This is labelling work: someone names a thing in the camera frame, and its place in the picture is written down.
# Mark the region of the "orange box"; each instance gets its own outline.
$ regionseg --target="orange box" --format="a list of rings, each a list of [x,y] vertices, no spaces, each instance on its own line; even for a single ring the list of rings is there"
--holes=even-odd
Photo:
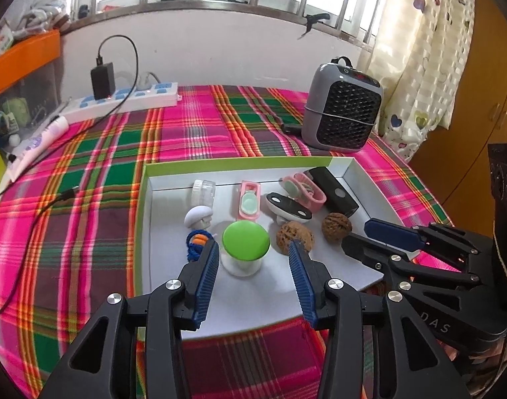
[[[26,39],[0,56],[0,93],[61,55],[59,30]]]

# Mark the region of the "black and white oval object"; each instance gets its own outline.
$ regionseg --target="black and white oval object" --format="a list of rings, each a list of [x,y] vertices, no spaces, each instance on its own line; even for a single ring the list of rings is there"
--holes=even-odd
[[[266,194],[266,204],[272,213],[288,221],[305,223],[313,218],[313,213],[308,208],[294,199],[276,192]]]

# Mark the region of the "blue gripper pad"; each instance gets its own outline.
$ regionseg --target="blue gripper pad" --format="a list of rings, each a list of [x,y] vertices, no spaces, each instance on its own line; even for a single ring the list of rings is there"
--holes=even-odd
[[[294,279],[296,293],[298,294],[298,300],[300,300],[303,317],[309,322],[312,328],[315,328],[318,323],[316,296],[303,260],[301,259],[300,251],[294,242],[289,246],[289,266],[292,278]]]
[[[364,233],[367,237],[399,247],[407,252],[414,252],[425,247],[425,242],[422,241],[416,230],[375,218],[364,224]]]
[[[209,257],[202,271],[196,292],[194,293],[196,303],[192,314],[192,321],[196,325],[196,328],[199,328],[200,324],[206,320],[211,294],[213,293],[213,286],[215,285],[215,279],[217,277],[219,261],[220,251],[217,242],[215,242],[209,252]]]

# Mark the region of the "white tube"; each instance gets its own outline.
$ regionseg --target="white tube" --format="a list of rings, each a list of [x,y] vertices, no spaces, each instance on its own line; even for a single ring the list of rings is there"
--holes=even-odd
[[[36,160],[52,143],[69,130],[65,117],[59,116],[41,134],[28,140],[28,147],[8,165],[8,175],[12,182],[23,173],[24,169]]]

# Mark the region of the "black cable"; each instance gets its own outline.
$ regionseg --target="black cable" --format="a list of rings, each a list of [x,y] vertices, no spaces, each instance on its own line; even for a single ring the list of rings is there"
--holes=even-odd
[[[65,142],[63,142],[62,144],[58,145],[55,149],[51,150],[50,152],[48,152],[46,155],[44,155],[43,157],[41,157],[39,160],[37,160],[36,162],[34,163],[31,163],[30,165],[28,165],[26,168],[24,168],[23,172],[21,172],[19,174],[19,176],[15,179],[15,181],[9,185],[6,186],[6,188],[4,190],[2,190],[0,192],[0,197],[2,195],[4,195],[8,190],[10,190],[14,185],[15,183],[17,183],[28,171],[32,170],[33,168],[35,168],[37,165],[39,165],[39,163],[41,163],[42,161],[45,161],[46,159],[48,159],[49,157],[51,157],[54,153],[56,153],[58,150],[60,150],[61,148],[65,147],[67,144],[69,144],[69,142],[72,142],[74,139],[76,139],[77,137],[79,137],[81,134],[89,131],[90,129],[93,129],[93,127],[96,127],[98,126],[100,123],[102,123],[107,117],[109,117],[111,114],[113,114],[117,109],[119,109],[122,105],[124,105],[124,103],[128,100],[129,96],[133,93],[133,91],[135,90],[135,87],[137,85],[137,78],[139,77],[139,54],[137,52],[137,46],[135,46],[135,43],[133,42],[132,39],[130,39],[128,36],[124,36],[123,34],[114,34],[113,36],[109,36],[108,38],[105,38],[102,43],[100,44],[100,46],[98,47],[98,53],[97,53],[97,57],[96,57],[96,60],[102,60],[102,56],[100,55],[100,49],[102,48],[102,45],[104,45],[109,39],[112,39],[112,38],[116,38],[116,37],[120,37],[120,38],[124,38],[126,40],[128,40],[132,46],[133,46],[133,50],[135,52],[135,81],[132,85],[132,88],[129,90],[129,93],[126,95],[126,97],[117,105],[115,106],[111,111],[109,111],[107,114],[105,114],[103,117],[100,117],[98,120],[96,120],[91,126],[89,127],[86,127],[85,129],[82,129],[80,130],[78,133],[76,133],[75,135],[73,135],[71,138],[69,138],[68,140],[66,140]]]
[[[155,73],[153,73],[153,71],[150,71],[148,73],[153,76],[153,78],[157,81],[157,84],[161,84],[161,81],[159,81],[159,78]]]
[[[17,271],[17,276],[15,277],[15,282],[13,282],[13,286],[11,287],[10,294],[5,302],[0,306],[0,314],[4,312],[8,306],[10,305],[13,297],[15,297],[15,293],[17,292],[17,288],[19,287],[19,283],[24,273],[24,266],[26,263],[26,255],[28,254],[28,250],[30,247],[30,243],[32,242],[32,235],[34,234],[34,229],[39,222],[39,219],[43,216],[45,211],[48,211],[56,202],[66,201],[68,199],[72,199],[76,196],[78,190],[80,188],[78,186],[73,187],[71,189],[66,190],[59,194],[53,201],[50,201],[47,205],[45,205],[39,213],[37,213],[36,217],[34,217],[34,221],[32,222],[32,226],[30,226],[30,231],[28,233],[28,238],[26,240],[26,246],[24,248],[23,257],[21,259],[21,264],[19,265],[19,270]]]

